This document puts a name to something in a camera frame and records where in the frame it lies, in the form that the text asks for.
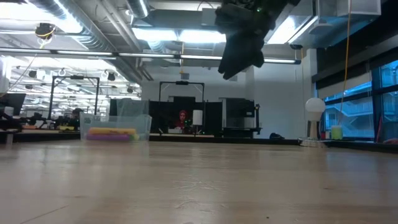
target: green cup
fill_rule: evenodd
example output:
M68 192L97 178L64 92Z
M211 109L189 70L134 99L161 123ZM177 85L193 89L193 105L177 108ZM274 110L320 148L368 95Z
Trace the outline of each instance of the green cup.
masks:
M334 125L331 127L331 138L333 140L342 140L343 139L343 129L340 125Z

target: purple object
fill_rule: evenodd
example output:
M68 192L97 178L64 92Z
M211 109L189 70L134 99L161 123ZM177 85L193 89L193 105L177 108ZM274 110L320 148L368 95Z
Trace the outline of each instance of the purple object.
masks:
M99 141L130 141L128 134L87 134L87 140Z

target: person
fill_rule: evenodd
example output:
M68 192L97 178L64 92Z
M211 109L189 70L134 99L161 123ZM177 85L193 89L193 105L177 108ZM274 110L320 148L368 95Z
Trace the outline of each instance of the person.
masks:
M80 108L76 108L72 111L72 117L71 120L69 121L69 126L74 127L75 131L78 131L80 128L80 112L84 112Z
M178 129L184 129L185 120L187 118L187 112L185 110L181 110L179 112L180 119L175 123L175 127Z

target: window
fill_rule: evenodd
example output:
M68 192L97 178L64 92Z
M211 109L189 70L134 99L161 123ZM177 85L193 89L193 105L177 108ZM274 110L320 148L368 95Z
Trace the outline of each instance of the window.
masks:
M398 60L381 67L382 87L398 85Z
M358 85L358 86L356 86L354 88L350 88L350 89L344 91L344 97L353 96L353 95L356 95L358 93L366 93L366 92L370 92L370 91L372 91L372 82L366 82L366 83ZM342 96L343 96L342 93L337 93L335 95L326 97L325 98L325 102L339 99Z
M327 105L325 110L325 127L331 130L338 125L341 103ZM371 97L351 100L343 103L341 127L346 138L374 138L373 102Z
M383 94L383 122L380 129L380 138L386 141L398 138L398 92Z

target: plastic storage container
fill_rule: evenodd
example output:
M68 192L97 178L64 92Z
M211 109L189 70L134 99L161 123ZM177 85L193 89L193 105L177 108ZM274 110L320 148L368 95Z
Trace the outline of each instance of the plastic storage container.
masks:
M101 117L80 113L80 137L82 141L148 141L151 116Z

